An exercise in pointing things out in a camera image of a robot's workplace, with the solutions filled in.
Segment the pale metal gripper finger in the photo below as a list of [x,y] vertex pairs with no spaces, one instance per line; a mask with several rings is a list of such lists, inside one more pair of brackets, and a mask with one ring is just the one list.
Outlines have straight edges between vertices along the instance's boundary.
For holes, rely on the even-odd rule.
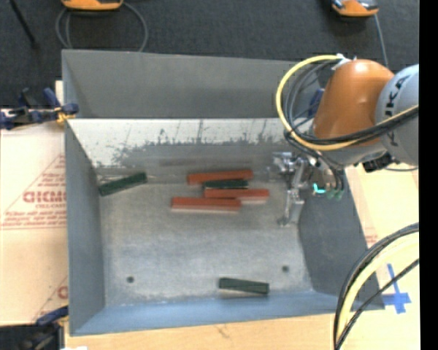
[[280,227],[290,227],[299,223],[301,212],[304,207],[304,199],[298,191],[288,190],[285,195],[283,215],[278,219]]
[[290,175],[296,170],[296,156],[292,152],[274,152],[272,155],[273,164],[277,167],[279,174]]

